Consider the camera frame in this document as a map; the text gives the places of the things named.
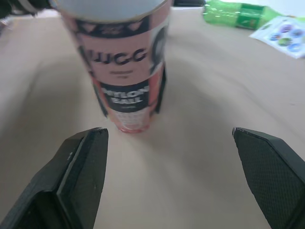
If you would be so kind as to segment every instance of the green plastic bottle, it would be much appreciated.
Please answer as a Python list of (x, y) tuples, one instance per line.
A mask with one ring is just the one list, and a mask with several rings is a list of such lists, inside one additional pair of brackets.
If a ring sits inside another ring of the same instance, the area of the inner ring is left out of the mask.
[(282, 14), (267, 6), (207, 0), (203, 18), (210, 24), (222, 24), (256, 30)]

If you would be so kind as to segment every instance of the black object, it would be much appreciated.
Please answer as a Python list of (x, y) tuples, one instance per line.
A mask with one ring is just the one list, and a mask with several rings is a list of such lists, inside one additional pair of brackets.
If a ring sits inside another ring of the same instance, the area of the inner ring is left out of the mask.
[(107, 129), (78, 133), (25, 188), (1, 229), (92, 229), (104, 185)]
[(205, 0), (174, 0), (174, 6), (183, 7), (201, 7), (205, 4)]
[(282, 139), (234, 128), (248, 186), (272, 229), (305, 228), (305, 162)]
[(9, 15), (35, 15), (43, 9), (51, 9), (49, 0), (0, 0), (0, 19)]

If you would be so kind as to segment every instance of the can lid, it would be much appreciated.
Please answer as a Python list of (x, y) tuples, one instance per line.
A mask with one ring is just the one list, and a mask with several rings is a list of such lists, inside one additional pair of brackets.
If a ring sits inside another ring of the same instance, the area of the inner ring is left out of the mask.
[(124, 21), (146, 14), (165, 0), (50, 0), (72, 16), (91, 21)]

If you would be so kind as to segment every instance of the colorful sticker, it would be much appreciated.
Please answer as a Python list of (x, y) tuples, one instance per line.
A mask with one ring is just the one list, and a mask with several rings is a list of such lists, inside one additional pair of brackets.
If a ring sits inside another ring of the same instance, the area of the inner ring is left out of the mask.
[(279, 40), (280, 38), (281, 38), (281, 34), (276, 33), (276, 34), (271, 35), (270, 40), (274, 42), (274, 41)]
[(291, 38), (282, 38), (278, 41), (278, 45), (279, 46), (289, 46), (292, 43), (292, 39)]
[(301, 29), (296, 29), (296, 30), (293, 30), (291, 31), (290, 35), (293, 37), (293, 38), (299, 38), (299, 37), (302, 37), (304, 34), (304, 31), (301, 30)]
[(281, 32), (285, 33), (285, 32), (289, 32), (292, 30), (292, 25), (283, 25), (281, 28)]
[(302, 50), (302, 44), (291, 44), (289, 47), (288, 47), (288, 50), (291, 51), (291, 52), (299, 52)]

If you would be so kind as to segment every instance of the textured gripper pad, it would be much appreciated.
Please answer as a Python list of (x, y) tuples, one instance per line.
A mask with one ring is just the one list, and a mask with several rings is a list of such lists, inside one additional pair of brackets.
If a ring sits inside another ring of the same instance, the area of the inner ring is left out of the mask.
[(305, 162), (280, 138), (235, 128), (250, 190), (272, 229), (305, 229)]

